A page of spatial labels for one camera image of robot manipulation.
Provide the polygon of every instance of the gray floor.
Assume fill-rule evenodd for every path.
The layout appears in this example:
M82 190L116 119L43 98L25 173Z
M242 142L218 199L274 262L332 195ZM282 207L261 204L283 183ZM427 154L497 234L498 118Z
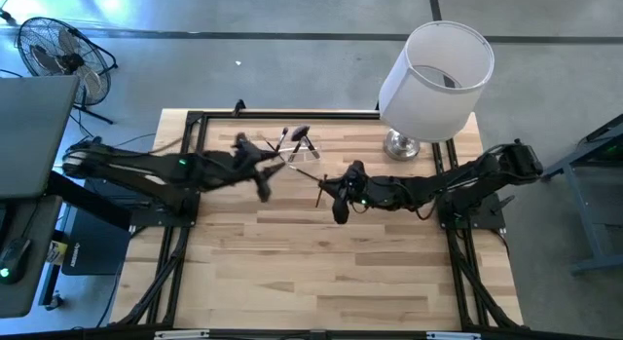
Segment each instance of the gray floor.
M623 0L440 0L444 19L487 35L620 36ZM80 27L184 31L408 33L430 20L428 0L9 0L18 20L43 15ZM374 107L401 49L392 42L98 39L121 68L83 121L114 144L153 132L165 107ZM477 105L485 147L522 138L544 165L621 113L623 47L496 45L495 74ZM0 68L25 73L13 37L0 36ZM68 126L61 150L80 139ZM128 147L145 150L151 139ZM566 183L505 188L511 263L526 324L623 337L623 269L572 277L590 256ZM0 333L94 326L113 279L63 277L68 307L34 307L1 320Z

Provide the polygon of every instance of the lamp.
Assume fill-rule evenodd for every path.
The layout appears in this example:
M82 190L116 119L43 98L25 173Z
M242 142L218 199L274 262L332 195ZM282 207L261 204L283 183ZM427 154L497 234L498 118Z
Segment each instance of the lamp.
M434 21L413 31L379 93L381 119L391 126L386 154L411 160L420 141L457 134L489 82L494 62L487 40L466 25ZM454 87L447 87L447 80Z

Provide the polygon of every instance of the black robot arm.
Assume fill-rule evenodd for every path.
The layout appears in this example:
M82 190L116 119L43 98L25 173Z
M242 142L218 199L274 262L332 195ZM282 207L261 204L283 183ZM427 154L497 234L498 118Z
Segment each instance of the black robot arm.
M101 144L101 138L69 147L63 157L63 171L75 178L101 178L149 196L173 214L184 210L189 195L254 180L262 202L269 199L268 179L284 163L257 170L255 166L278 153L258 149L244 133L233 145L235 154L205 151L201 154L155 156Z
M363 163L354 161L343 176L322 180L318 186L334 198L335 221L344 224L348 221L348 205L354 203L366 208L414 211L438 198L444 212L465 214L503 186L532 183L542 172L531 147L516 140L431 177L368 176Z

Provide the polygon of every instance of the desk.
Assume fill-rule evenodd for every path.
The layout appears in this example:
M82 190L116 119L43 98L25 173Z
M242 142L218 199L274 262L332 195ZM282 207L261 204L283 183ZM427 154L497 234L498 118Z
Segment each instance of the desk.
M155 147L181 136L187 111L163 111ZM342 174L353 160L363 161L370 175L435 174L429 144L414 162L390 160L382 149L387 127L380 121L211 120L204 148L229 150L238 132L264 146L262 136L275 143L284 126L300 124L311 126L314 145L321 147L321 162L300 165L314 175ZM455 143L460 163L481 154L473 114ZM460 329L446 236L434 216L421 222L406 210L370 209L351 211L349 222L339 226L329 196L314 208L318 189L299 173L282 170L271 188L265 204L251 182L202 194L175 327ZM111 321L125 316L152 281L162 234L147 228L130 242ZM521 323L503 244L488 231L474 231L474 240L484 285ZM473 298L468 299L475 319Z

